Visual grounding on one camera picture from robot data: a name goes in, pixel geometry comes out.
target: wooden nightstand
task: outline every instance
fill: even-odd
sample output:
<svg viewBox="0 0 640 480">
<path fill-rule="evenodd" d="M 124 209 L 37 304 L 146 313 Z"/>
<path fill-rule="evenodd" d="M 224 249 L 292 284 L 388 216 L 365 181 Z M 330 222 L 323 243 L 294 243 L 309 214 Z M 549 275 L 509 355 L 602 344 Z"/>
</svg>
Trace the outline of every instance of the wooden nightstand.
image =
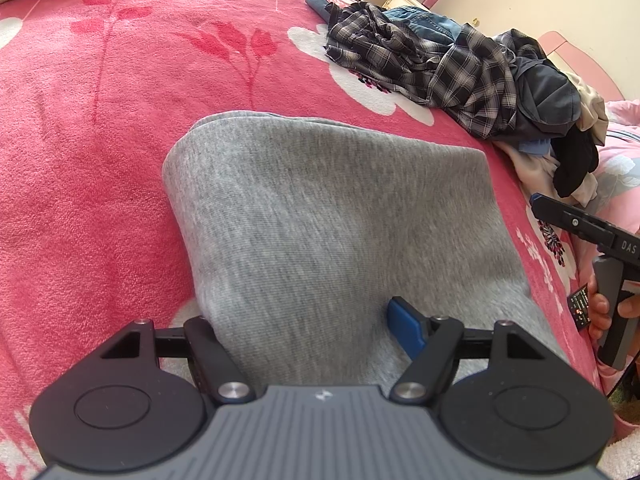
<svg viewBox="0 0 640 480">
<path fill-rule="evenodd" d="M 421 4 L 418 0 L 386 0 L 383 7 L 385 9 L 394 9 L 395 7 L 402 7 L 405 5 L 411 5 L 415 7 L 420 7 L 424 10 L 429 10 L 423 4 Z"/>
</svg>

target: hand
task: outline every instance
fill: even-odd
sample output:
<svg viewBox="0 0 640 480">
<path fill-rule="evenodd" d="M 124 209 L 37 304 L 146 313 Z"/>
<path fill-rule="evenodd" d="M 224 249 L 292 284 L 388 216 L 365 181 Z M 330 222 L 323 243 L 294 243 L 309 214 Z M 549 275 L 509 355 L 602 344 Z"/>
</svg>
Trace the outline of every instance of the hand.
<svg viewBox="0 0 640 480">
<path fill-rule="evenodd" d="M 611 326 L 609 317 L 609 301 L 602 294 L 597 293 L 598 284 L 595 274 L 592 274 L 587 282 L 587 293 L 589 297 L 589 336 L 598 340 L 605 330 Z M 622 317 L 640 317 L 640 295 L 632 296 L 628 300 L 622 301 L 618 305 L 618 313 Z M 640 330 L 636 332 L 634 341 L 629 349 L 629 355 L 636 355 L 640 349 Z"/>
</svg>

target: gray fabric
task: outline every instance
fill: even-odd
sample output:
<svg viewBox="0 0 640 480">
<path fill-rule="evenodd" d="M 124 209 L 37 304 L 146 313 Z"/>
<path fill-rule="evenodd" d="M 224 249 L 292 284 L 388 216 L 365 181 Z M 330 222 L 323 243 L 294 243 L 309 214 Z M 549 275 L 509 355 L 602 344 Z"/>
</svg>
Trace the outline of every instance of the gray fabric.
<svg viewBox="0 0 640 480">
<path fill-rule="evenodd" d="M 469 327 L 516 320 L 561 354 L 478 150 L 228 112 L 197 122 L 162 177 L 198 304 L 254 384 L 386 390 L 408 365 L 394 295 Z"/>
</svg>

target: pink pillow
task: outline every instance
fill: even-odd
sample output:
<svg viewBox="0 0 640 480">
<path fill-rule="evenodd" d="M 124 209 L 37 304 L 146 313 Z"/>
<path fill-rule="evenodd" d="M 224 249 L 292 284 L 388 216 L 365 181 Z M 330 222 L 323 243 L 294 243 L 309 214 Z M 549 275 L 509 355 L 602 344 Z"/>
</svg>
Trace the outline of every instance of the pink pillow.
<svg viewBox="0 0 640 480">
<path fill-rule="evenodd" d="M 609 122 L 623 126 L 640 126 L 640 100 L 606 103 Z"/>
</svg>

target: pink blanket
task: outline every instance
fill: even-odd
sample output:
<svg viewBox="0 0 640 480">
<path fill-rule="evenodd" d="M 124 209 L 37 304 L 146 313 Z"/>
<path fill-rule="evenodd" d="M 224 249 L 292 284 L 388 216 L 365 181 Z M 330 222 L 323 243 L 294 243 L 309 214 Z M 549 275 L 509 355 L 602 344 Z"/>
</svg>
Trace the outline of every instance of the pink blanket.
<svg viewBox="0 0 640 480">
<path fill-rule="evenodd" d="M 184 316 L 190 268 L 160 169 L 193 122 L 225 110 L 483 150 L 532 296 L 596 380 L 564 301 L 575 285 L 566 236 L 538 228 L 491 145 L 330 64 L 319 22 L 305 0 L 0 6 L 0 480 L 42 465 L 26 422 L 41 389 L 131 319 Z"/>
</svg>

